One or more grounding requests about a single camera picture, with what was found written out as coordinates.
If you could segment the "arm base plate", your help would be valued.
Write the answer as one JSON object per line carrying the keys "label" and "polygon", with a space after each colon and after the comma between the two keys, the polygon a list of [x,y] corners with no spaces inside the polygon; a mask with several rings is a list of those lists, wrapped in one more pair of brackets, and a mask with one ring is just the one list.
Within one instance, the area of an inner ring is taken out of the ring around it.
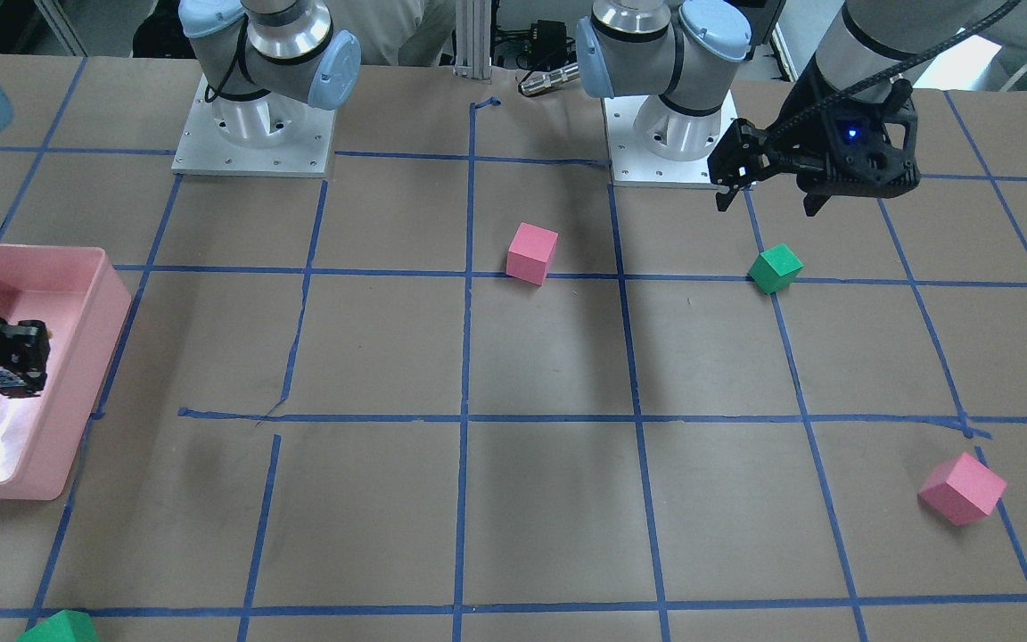
{"label": "arm base plate", "polygon": [[614,185],[726,191],[713,182],[709,157],[737,117],[730,91],[702,117],[674,111],[659,96],[604,98],[602,106]]}
{"label": "arm base plate", "polygon": [[179,175],[325,179],[332,158],[335,113],[280,95],[251,102],[205,102],[200,78],[177,143]]}

